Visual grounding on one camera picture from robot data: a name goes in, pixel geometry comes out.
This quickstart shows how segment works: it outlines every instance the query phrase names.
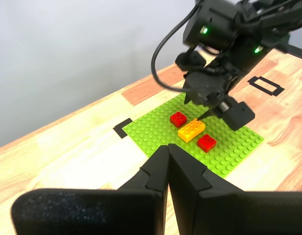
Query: lego baseplate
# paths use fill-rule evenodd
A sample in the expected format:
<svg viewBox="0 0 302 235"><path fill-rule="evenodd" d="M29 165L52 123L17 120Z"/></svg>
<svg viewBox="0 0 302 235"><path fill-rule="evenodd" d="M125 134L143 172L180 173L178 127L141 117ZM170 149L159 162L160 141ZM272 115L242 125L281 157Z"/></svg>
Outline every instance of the lego baseplate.
<svg viewBox="0 0 302 235"><path fill-rule="evenodd" d="M192 102L184 105L184 98L185 94L181 94L123 128L147 157L152 156L161 145L174 143L207 165L215 174L225 177L264 140L246 126L233 131L223 120L208 117L202 120L206 125L204 132L185 143L178 137L178 128L170 123L170 116L180 111L187 116L189 123L207 108ZM196 144L205 134L217 141L215 148L208 153Z"/></svg>

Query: wooden table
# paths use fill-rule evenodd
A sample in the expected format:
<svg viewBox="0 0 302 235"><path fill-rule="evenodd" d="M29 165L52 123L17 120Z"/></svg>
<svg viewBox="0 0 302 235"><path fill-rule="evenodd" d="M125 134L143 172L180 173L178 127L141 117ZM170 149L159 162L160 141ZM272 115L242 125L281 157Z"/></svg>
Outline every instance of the wooden table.
<svg viewBox="0 0 302 235"><path fill-rule="evenodd" d="M175 65L160 71L170 85L182 86L182 75ZM253 76L285 91L269 96L247 83ZM177 95L148 76L0 148L0 235L15 234L10 208L27 191L118 188L129 180L147 158L113 127ZM248 126L265 141L226 179L243 190L302 190L302 60L272 51L232 95L254 110ZM170 195L166 220L166 234L178 234Z"/></svg>

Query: cable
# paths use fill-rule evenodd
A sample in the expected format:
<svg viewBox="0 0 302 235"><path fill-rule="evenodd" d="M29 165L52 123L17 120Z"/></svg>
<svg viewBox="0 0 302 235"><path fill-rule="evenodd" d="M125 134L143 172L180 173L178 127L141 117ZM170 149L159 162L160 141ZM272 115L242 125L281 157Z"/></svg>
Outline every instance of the cable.
<svg viewBox="0 0 302 235"><path fill-rule="evenodd" d="M171 38L172 35L174 35L194 14L195 12L199 9L200 1L197 1L194 8L190 11L190 13L179 23L177 24L168 34L167 36L161 41L161 43L157 46L151 60L151 71L153 74L153 77L155 81L162 87L174 91L174 92L191 92L193 89L182 89L182 88L176 88L176 87L171 87L165 83L163 83L160 78L157 76L157 72L155 69L155 61L160 53L162 47L166 44L166 42Z"/></svg>

